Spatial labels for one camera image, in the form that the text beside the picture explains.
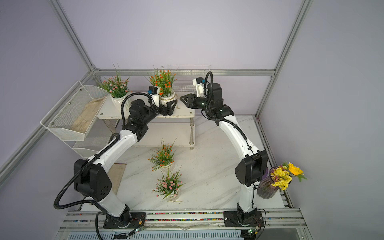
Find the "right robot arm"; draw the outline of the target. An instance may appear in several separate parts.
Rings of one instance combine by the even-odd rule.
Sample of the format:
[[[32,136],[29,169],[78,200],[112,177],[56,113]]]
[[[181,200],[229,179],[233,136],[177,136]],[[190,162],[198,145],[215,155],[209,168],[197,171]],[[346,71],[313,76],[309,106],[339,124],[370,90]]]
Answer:
[[[261,226],[264,223],[263,217],[254,207],[254,193],[257,184],[266,174],[268,154],[249,141],[232,109],[224,104],[220,84],[209,84],[203,78],[197,78],[193,80],[193,86],[197,93],[180,97],[181,102],[190,109],[205,112],[207,119],[214,121],[229,138],[240,159],[235,175],[242,184],[241,196],[237,203],[236,219],[231,220],[229,212],[224,214],[227,218],[226,226],[231,224],[246,227],[254,223]]]

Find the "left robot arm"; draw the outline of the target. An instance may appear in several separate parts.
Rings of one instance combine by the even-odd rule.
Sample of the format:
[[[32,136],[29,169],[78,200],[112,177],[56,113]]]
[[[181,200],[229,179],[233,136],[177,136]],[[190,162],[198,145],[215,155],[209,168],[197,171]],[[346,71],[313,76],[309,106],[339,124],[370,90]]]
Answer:
[[[112,182],[108,172],[113,164],[130,147],[138,143],[148,131],[148,123],[158,114],[171,115],[177,101],[163,105],[147,106],[141,100],[134,100],[129,108],[129,118],[124,115],[123,100],[121,105],[122,120],[124,122],[120,133],[113,135],[111,142],[104,147],[94,158],[78,160],[74,164],[74,171],[78,174],[74,180],[74,188],[86,197],[86,200],[97,205],[98,208],[114,218],[127,214],[129,208],[112,192]]]

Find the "pink flower plant white pot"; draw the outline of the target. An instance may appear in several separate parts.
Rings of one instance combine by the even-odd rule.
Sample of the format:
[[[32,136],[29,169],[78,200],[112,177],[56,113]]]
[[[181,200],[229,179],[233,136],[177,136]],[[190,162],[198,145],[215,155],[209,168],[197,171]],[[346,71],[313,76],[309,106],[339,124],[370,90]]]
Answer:
[[[118,68],[115,67],[115,75],[110,78],[104,78],[102,82],[99,83],[99,87],[109,93],[112,98],[112,103],[114,106],[120,111],[123,100],[131,93],[129,89],[129,79],[123,79],[120,66]]]

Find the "orange flower plant white pot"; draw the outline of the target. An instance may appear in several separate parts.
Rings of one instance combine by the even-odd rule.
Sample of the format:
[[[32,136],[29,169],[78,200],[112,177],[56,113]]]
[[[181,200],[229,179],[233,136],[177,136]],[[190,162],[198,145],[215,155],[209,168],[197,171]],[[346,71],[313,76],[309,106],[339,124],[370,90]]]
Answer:
[[[168,174],[173,171],[175,162],[174,143],[169,144],[163,139],[158,148],[154,150],[154,154],[148,158],[148,161],[152,163],[152,172],[160,170],[163,174]]]

